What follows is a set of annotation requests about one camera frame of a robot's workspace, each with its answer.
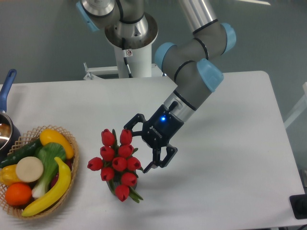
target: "saucepan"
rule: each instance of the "saucepan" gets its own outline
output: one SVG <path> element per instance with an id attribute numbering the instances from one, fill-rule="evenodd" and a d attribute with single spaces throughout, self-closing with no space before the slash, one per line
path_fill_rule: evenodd
<path id="1" fill-rule="evenodd" d="M 0 91 L 0 162 L 7 156 L 15 141 L 20 137 L 20 132 L 6 114 L 7 97 L 16 77 L 17 71 L 11 69 Z"/>

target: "red tulip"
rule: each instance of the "red tulip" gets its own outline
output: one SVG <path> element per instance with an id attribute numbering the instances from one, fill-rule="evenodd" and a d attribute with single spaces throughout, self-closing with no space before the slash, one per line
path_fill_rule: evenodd
<path id="1" fill-rule="evenodd" d="M 122 145 L 129 145 L 132 142 L 132 133 L 130 130 L 128 129 L 123 129 L 120 137 L 119 137 L 119 141 Z"/>
<path id="2" fill-rule="evenodd" d="M 127 168 L 127 160 L 123 157 L 116 157 L 112 161 L 112 167 L 121 172 Z"/>
<path id="3" fill-rule="evenodd" d="M 114 177 L 114 170 L 111 168 L 111 167 L 106 167 L 106 168 L 103 168 L 101 170 L 101 180 L 103 181 L 109 181 L 109 180 L 112 180 L 113 177 Z"/>
<path id="4" fill-rule="evenodd" d="M 127 168 L 130 170 L 130 171 L 134 171 L 134 170 L 137 170 L 141 167 L 141 163 L 140 161 L 135 158 L 135 157 L 130 157 L 128 160 L 127 160 Z"/>
<path id="5" fill-rule="evenodd" d="M 128 198 L 129 193 L 130 191 L 128 186 L 124 184 L 117 186 L 115 189 L 115 195 L 119 198 L 121 202 L 125 201 Z"/>
<path id="6" fill-rule="evenodd" d="M 127 158 L 131 156 L 133 150 L 134 150 L 134 147 L 132 145 L 122 145 L 118 149 L 118 154 L 119 156 L 123 158 Z"/>
<path id="7" fill-rule="evenodd" d="M 126 186 L 134 186 L 137 183 L 137 177 L 131 172 L 125 172 L 121 176 L 121 183 Z"/>
<path id="8" fill-rule="evenodd" d="M 115 137 L 108 129 L 101 132 L 101 140 L 105 146 L 111 146 L 115 142 Z"/>
<path id="9" fill-rule="evenodd" d="M 115 151 L 109 146 L 103 146 L 100 148 L 100 155 L 105 161 L 112 161 L 115 156 Z"/>
<path id="10" fill-rule="evenodd" d="M 87 164 L 87 168 L 89 168 L 92 171 L 101 170 L 103 166 L 104 163 L 102 162 L 102 159 L 99 157 L 94 157 Z"/>

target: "wicker basket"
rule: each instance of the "wicker basket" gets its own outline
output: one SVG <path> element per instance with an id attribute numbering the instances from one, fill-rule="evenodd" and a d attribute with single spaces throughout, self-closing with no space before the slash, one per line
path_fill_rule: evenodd
<path id="1" fill-rule="evenodd" d="M 72 148 L 74 150 L 75 155 L 74 155 L 73 163 L 72 163 L 71 183 L 70 183 L 67 191 L 65 192 L 65 194 L 52 207 L 50 207 L 49 209 L 47 209 L 47 210 L 45 210 L 45 211 L 43 211 L 39 214 L 31 216 L 31 217 L 23 217 L 21 215 L 21 213 L 23 211 L 22 209 L 12 207 L 12 206 L 10 206 L 6 203 L 4 196 L 5 196 L 5 192 L 6 192 L 8 187 L 6 185 L 0 183 L 0 206 L 3 208 L 4 211 L 7 212 L 7 214 L 12 215 L 14 217 L 17 217 L 19 219 L 37 219 L 37 218 L 45 217 L 48 214 L 50 214 L 51 212 L 53 212 L 56 208 L 58 208 L 63 203 L 63 201 L 65 200 L 65 198 L 69 194 L 71 187 L 73 185 L 73 182 L 75 180 L 75 177 L 76 177 L 76 173 L 77 173 L 78 166 L 79 166 L 78 144 L 75 140 L 75 137 L 69 131 L 65 130 L 62 127 L 49 125 L 49 126 L 34 128 L 32 131 L 28 131 L 22 137 L 19 137 L 18 141 L 15 142 L 15 145 L 12 146 L 9 154 L 14 152 L 16 149 L 19 149 L 21 146 L 39 138 L 39 134 L 44 129 L 47 129 L 47 128 L 50 128 L 50 129 L 53 129 L 53 130 L 60 132 L 69 141 L 69 143 L 72 145 Z"/>

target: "white table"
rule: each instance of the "white table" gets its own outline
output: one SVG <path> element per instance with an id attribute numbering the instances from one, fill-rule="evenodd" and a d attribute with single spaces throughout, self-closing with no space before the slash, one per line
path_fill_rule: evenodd
<path id="1" fill-rule="evenodd" d="M 179 150 L 166 168 L 140 174 L 140 204 L 112 196 L 87 162 L 99 156 L 100 133 L 136 114 L 147 119 L 176 85 L 167 77 L 15 84 L 8 115 L 21 132 L 57 125 L 80 147 L 71 196 L 50 217 L 25 222 L 0 211 L 1 229 L 240 230 L 306 224 L 289 196 L 303 194 L 269 76 L 227 73 L 220 87 L 171 139 Z M 152 160 L 132 142 L 143 166 Z"/>

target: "blue joint cap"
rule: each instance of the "blue joint cap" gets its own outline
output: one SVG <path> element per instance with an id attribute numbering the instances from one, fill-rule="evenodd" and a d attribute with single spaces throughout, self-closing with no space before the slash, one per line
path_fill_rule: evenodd
<path id="1" fill-rule="evenodd" d="M 154 62 L 155 62 L 155 64 L 157 64 L 157 66 L 159 67 L 159 69 L 161 71 L 163 71 L 162 70 L 162 64 L 163 64 L 164 57 L 165 57 L 167 51 L 172 46 L 176 46 L 176 45 L 174 43 L 171 43 L 171 42 L 166 42 L 166 43 L 160 45 L 160 47 L 157 49 L 157 51 L 154 54 Z"/>
<path id="2" fill-rule="evenodd" d="M 228 50 L 232 49 L 236 44 L 236 33 L 235 30 L 228 23 L 221 23 L 221 25 L 225 28 L 227 34 L 227 45 L 224 53 Z"/>
<path id="3" fill-rule="evenodd" d="M 214 92 L 223 81 L 223 73 L 207 59 L 202 59 L 196 64 L 198 72 L 211 92 Z"/>
<path id="4" fill-rule="evenodd" d="M 87 15 L 87 13 L 84 11 L 82 5 L 80 2 L 77 2 L 76 7 L 79 11 L 79 13 L 82 16 L 82 19 L 85 21 L 85 23 L 87 24 L 88 28 L 91 30 L 91 32 L 95 32 L 98 31 L 98 27 L 92 22 L 92 20 L 90 19 L 90 17 Z"/>

